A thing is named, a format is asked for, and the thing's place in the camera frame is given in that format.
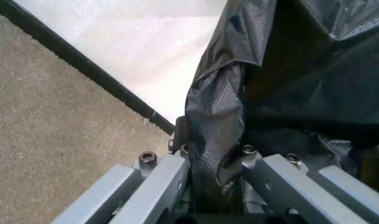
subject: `bolt head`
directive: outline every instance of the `bolt head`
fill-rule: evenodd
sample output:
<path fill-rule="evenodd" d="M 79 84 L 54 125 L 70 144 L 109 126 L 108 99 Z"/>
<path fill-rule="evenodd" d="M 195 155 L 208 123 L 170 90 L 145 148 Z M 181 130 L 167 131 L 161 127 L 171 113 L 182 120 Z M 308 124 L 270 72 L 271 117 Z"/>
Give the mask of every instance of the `bolt head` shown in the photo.
<path fill-rule="evenodd" d="M 138 156 L 138 162 L 141 168 L 154 168 L 157 164 L 157 156 L 154 152 L 146 151 Z"/>

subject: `black plastic bag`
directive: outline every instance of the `black plastic bag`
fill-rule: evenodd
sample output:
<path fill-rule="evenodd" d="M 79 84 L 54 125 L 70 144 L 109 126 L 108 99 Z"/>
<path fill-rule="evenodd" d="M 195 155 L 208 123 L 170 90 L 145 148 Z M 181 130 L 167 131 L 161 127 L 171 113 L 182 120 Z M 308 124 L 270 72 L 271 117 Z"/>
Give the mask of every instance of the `black plastic bag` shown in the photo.
<path fill-rule="evenodd" d="M 379 145 L 379 1 L 228 0 L 185 117 L 198 212 L 243 211 L 244 144 L 360 178 Z"/>

